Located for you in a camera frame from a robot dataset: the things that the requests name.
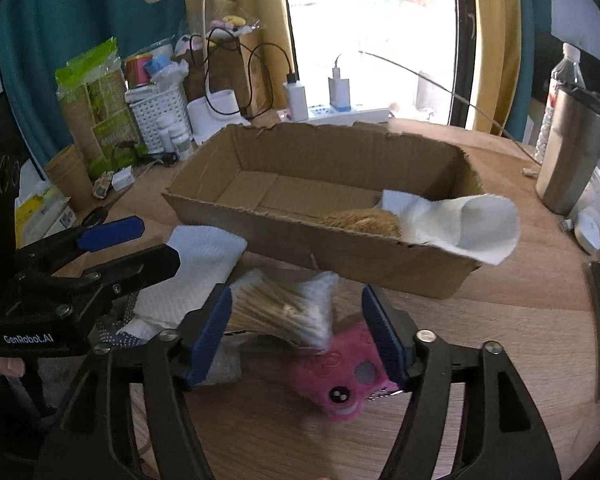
brown cardboard box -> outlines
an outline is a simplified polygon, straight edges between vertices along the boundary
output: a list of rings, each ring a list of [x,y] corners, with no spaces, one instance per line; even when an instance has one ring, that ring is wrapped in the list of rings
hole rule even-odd
[[[249,72],[247,64],[249,62],[249,50],[253,50],[259,43],[260,35],[258,32],[252,32],[240,36],[240,43],[246,48],[240,52],[235,49],[233,41],[227,41],[222,46],[215,47],[209,55],[209,88],[212,92],[218,90],[231,89],[235,92],[238,106],[244,106],[249,101]],[[256,52],[251,60],[251,84],[253,86],[253,99],[248,109],[248,114],[255,115],[263,111],[271,99],[268,82],[265,82],[264,66],[261,61],[262,50]],[[195,66],[191,62],[191,56],[187,50],[186,54],[175,56],[173,59],[180,62],[184,59],[189,64],[189,75],[184,80],[184,91],[187,95],[187,101],[204,97],[205,95],[205,72],[203,69],[202,50],[196,50],[193,53]]]
[[[336,211],[373,208],[383,189],[430,200],[482,194],[456,146],[374,128],[231,125],[202,145],[163,192],[185,224],[240,235],[255,253],[433,298],[448,298],[473,260],[398,238],[325,227]]]

plush toy eye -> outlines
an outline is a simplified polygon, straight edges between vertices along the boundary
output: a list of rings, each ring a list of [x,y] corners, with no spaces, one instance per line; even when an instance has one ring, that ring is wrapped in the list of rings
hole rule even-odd
[[[329,392],[329,398],[336,404],[343,404],[349,400],[351,391],[346,386],[336,386]]]
[[[353,375],[359,383],[371,384],[376,380],[376,367],[370,361],[364,361],[356,366]]]

blue gripper pad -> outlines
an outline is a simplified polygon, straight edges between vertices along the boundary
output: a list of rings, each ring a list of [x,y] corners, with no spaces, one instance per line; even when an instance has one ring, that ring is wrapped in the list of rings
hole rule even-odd
[[[180,356],[186,371],[180,376],[189,388],[206,379],[231,316],[231,304],[231,289],[218,284],[203,307],[189,312],[180,324],[182,345],[186,348]]]
[[[85,229],[76,240],[78,248],[94,253],[129,240],[135,240],[144,233],[144,222],[137,216],[129,216],[115,222]]]
[[[406,371],[407,352],[397,333],[395,333],[394,327],[382,308],[378,297],[368,285],[362,290],[362,315],[365,318],[369,332],[371,332],[371,337],[376,343],[378,354],[389,380],[402,387],[408,378]]]

white tissue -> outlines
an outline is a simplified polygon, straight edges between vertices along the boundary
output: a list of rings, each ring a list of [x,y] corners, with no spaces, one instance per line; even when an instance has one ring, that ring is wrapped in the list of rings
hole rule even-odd
[[[398,217],[402,241],[433,245],[485,264],[501,263],[520,239],[518,210],[502,196],[431,202],[411,193],[384,190],[379,206]]]
[[[135,316],[119,332],[151,339],[165,328],[176,328],[187,312],[202,308],[216,283],[224,283],[247,241],[211,226],[178,226],[167,245],[180,255],[173,278],[138,294]]]

white charger block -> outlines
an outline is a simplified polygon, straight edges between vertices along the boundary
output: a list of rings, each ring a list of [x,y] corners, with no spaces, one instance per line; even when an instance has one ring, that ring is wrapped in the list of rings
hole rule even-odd
[[[329,104],[339,112],[348,112],[351,110],[348,79],[329,78]]]
[[[250,126],[250,122],[240,115],[238,101],[233,90],[220,90],[209,95],[209,101],[218,112],[231,115],[222,115],[214,111],[206,98],[195,99],[187,105],[187,114],[193,129],[193,139],[197,145],[209,140],[215,133],[228,124],[243,124]]]
[[[116,191],[125,189],[125,187],[131,186],[136,181],[134,172],[131,170],[131,166],[127,166],[124,170],[113,175],[111,179],[111,185]]]
[[[286,104],[289,107],[289,115],[295,123],[305,121],[309,118],[309,111],[306,106],[306,94],[304,86],[299,81],[295,83],[282,83],[285,89]]]

